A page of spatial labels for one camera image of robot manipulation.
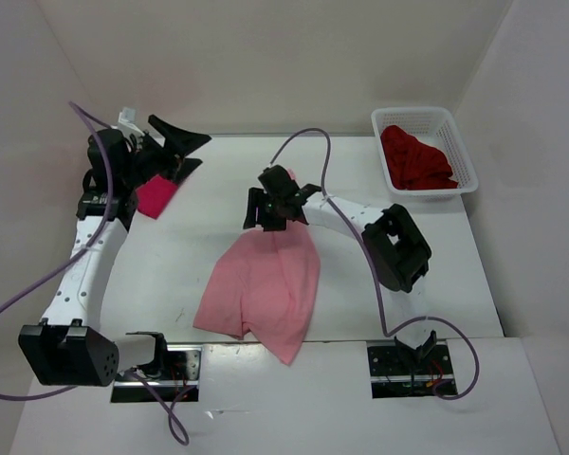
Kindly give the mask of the magenta red t shirt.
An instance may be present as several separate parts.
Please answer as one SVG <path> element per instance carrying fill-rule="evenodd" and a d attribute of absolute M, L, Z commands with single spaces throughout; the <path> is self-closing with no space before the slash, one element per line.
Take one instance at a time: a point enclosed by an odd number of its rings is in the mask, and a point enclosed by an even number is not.
<path fill-rule="evenodd" d="M 178 186 L 171 180 L 156 175 L 136 190 L 138 212 L 156 220 L 166 209 Z"/>

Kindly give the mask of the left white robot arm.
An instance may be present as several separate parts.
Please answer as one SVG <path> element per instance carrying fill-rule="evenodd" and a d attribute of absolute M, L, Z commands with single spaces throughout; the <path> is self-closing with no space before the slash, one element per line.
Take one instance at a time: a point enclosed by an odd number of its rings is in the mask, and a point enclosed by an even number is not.
<path fill-rule="evenodd" d="M 132 123 L 101 129 L 87 140 L 90 168 L 76 211 L 73 263 L 61 274 L 55 297 L 37 324 L 22 327 L 18 344 L 45 386 L 111 384 L 138 367 L 147 377 L 171 365 L 160 332 L 129 332 L 118 341 L 101 333 L 101 307 L 113 265 L 138 210 L 138 190 L 164 178 L 179 186 L 200 165 L 191 154 L 211 141 L 155 115 L 157 141 Z"/>

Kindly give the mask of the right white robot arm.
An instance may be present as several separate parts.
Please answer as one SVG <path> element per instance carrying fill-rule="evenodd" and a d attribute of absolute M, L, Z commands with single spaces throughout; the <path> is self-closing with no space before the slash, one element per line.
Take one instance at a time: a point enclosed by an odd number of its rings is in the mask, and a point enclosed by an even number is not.
<path fill-rule="evenodd" d="M 243 228 L 282 231 L 294 222 L 336 231 L 358 241 L 376 289 L 384 336 L 395 341 L 397 362 L 417 373 L 431 359 L 436 333 L 425 328 L 425 277 L 431 248 L 409 212 L 399 204 L 380 209 L 299 186 L 280 165 L 263 170 L 261 186 L 248 190 Z"/>

